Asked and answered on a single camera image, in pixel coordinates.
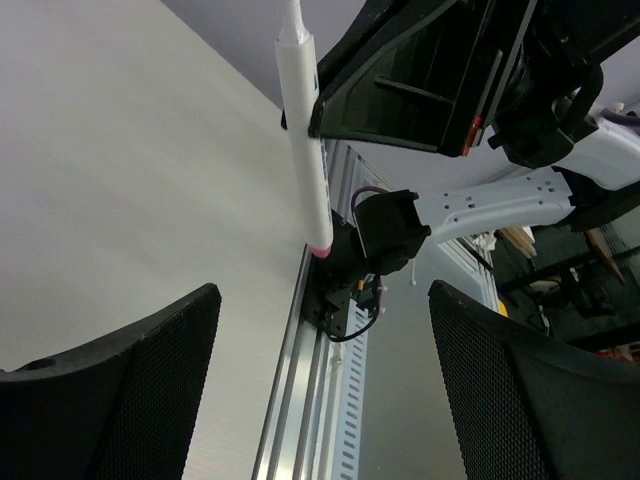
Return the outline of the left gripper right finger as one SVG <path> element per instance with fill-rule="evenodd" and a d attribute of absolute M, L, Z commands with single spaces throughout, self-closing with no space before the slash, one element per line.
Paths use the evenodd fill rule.
<path fill-rule="evenodd" d="M 442 280 L 429 308 L 468 478 L 638 478 L 638 367 L 552 339 Z"/>

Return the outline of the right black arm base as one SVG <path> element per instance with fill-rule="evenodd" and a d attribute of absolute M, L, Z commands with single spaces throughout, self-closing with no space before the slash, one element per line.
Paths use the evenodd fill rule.
<path fill-rule="evenodd" d="M 337 212 L 332 219 L 332 249 L 324 259 L 311 259 L 301 318 L 329 340 L 342 343 L 362 335 L 375 322 L 381 308 L 382 278 L 416 257 L 431 228 L 415 212 L 374 216 L 364 222 L 363 231 Z M 370 320 L 348 333 L 352 300 L 370 312 Z"/>

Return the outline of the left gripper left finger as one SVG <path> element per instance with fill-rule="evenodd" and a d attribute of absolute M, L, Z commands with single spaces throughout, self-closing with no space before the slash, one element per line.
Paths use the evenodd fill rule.
<path fill-rule="evenodd" d="M 208 283 L 107 335 L 2 372 L 2 478 L 181 478 L 221 303 Z"/>

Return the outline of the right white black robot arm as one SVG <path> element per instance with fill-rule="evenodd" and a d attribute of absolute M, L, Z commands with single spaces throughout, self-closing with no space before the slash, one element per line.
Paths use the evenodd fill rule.
<path fill-rule="evenodd" d="M 639 33 L 635 1 L 368 1 L 318 65 L 314 137 L 540 168 L 594 133 L 603 62 Z"/>

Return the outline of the white red-tipped marker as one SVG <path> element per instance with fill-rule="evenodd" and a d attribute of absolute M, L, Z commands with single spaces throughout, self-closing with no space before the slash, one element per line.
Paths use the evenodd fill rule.
<path fill-rule="evenodd" d="M 284 3 L 275 50 L 304 240 L 311 254 L 324 259 L 333 244 L 333 222 L 323 146 L 309 133 L 319 82 L 314 37 L 304 25 L 299 1 Z"/>

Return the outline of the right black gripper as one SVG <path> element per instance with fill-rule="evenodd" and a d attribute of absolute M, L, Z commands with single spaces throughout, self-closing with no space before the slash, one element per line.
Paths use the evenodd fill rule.
<path fill-rule="evenodd" d="M 318 64 L 309 133 L 458 157 L 492 121 L 534 1 L 367 1 Z"/>

